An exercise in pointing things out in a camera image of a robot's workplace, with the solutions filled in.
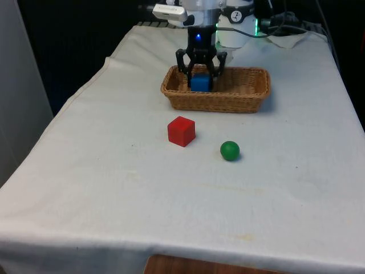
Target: cable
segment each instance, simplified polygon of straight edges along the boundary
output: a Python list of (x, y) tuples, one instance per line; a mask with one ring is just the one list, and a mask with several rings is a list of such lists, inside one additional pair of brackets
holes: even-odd
[[(321, 38), (323, 38), (322, 36), (321, 36), (321, 34), (320, 33), (316, 33), (315, 31), (311, 31), (311, 30), (306, 30), (306, 29), (304, 29), (303, 27), (296, 27), (296, 26), (290, 26), (290, 25), (283, 25), (283, 27), (282, 28), (287, 28), (287, 29), (293, 29), (293, 30), (301, 30), (301, 31), (305, 31), (306, 33), (313, 33), (313, 34), (315, 34), (315, 35), (317, 35), (317, 36), (319, 36), (319, 37), (321, 37)], [(273, 26), (273, 27), (269, 27), (269, 29), (277, 29), (278, 27), (277, 26)], [(323, 31), (323, 33), (325, 34), (325, 36), (327, 36), (327, 32), (326, 32), (326, 30), (325, 29), (323, 29), (322, 30)]]
[(280, 26), (278, 26), (278, 28), (275, 31), (273, 31), (272, 33), (270, 33), (268, 35), (256, 36), (256, 35), (252, 35), (252, 34), (249, 34), (249, 33), (245, 33), (245, 32), (243, 32), (241, 30), (234, 29), (232, 27), (218, 27), (217, 30), (221, 30), (221, 31), (235, 31), (237, 33), (243, 34), (243, 35), (248, 36), (248, 37), (251, 37), (251, 38), (267, 38), (267, 37), (273, 36), (276, 33), (278, 33), (280, 31), (280, 29), (285, 25), (286, 13), (287, 13), (286, 0), (283, 0), (283, 4), (284, 4), (284, 18), (283, 18), (283, 22), (280, 24)]
[(330, 32), (330, 28), (329, 28), (329, 26), (327, 24), (327, 20), (326, 20), (325, 14), (323, 13), (323, 10), (322, 10), (322, 7), (321, 7), (321, 4), (319, 3), (319, 1), (318, 0), (315, 0), (315, 3), (317, 4), (318, 11), (321, 14), (322, 21), (325, 24), (325, 28), (327, 30), (327, 37), (328, 37), (328, 39), (330, 41), (330, 44), (332, 45), (332, 53), (333, 53), (333, 56), (335, 58), (335, 62), (336, 62), (336, 65), (337, 65), (337, 69), (339, 70), (339, 72), (341, 72), (340, 62), (339, 62), (339, 59), (338, 59), (337, 51), (336, 51), (336, 48), (335, 48), (335, 44), (333, 43), (332, 35), (331, 35), (331, 32)]

